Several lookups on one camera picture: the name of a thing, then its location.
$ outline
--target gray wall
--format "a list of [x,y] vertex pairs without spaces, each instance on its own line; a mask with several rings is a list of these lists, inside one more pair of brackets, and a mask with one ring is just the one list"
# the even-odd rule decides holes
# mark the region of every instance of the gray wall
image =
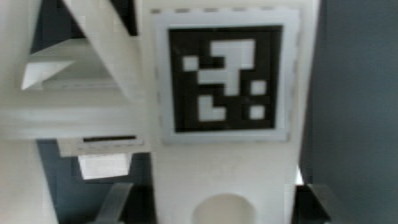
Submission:
[[302,168],[354,223],[398,222],[398,1],[324,1]]

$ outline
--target white plastic structure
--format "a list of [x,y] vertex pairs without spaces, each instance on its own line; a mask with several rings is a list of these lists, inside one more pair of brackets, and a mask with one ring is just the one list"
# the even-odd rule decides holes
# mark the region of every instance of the white plastic structure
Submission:
[[87,40],[34,55],[41,0],[0,3],[2,222],[57,223],[34,146],[57,138],[64,156],[153,151],[160,224],[288,224],[318,0],[142,0],[135,39],[109,1],[64,3]]

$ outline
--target arched cutout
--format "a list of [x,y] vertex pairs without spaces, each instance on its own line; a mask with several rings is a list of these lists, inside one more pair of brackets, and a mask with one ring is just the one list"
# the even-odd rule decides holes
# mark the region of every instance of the arched cutout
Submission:
[[192,218],[194,224],[254,224],[254,208],[244,197],[222,194],[199,204]]

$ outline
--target black and white square pattern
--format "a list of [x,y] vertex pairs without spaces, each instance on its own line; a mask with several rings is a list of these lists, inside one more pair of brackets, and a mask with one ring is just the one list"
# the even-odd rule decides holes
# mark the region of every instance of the black and white square pattern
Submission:
[[176,132],[276,128],[281,26],[169,30]]
[[157,10],[153,22],[164,142],[285,141],[301,11]]

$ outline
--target white frame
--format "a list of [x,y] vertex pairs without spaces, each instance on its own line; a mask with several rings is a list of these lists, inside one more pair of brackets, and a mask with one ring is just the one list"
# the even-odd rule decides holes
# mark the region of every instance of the white frame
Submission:
[[[162,108],[164,142],[210,143],[231,141],[286,141],[290,133],[292,88],[297,76],[297,42],[301,32],[301,10],[288,7],[155,11],[157,29],[157,65]],[[210,131],[176,133],[171,89],[169,29],[212,28],[235,26],[283,26],[279,92],[277,92],[277,125],[274,130]]]

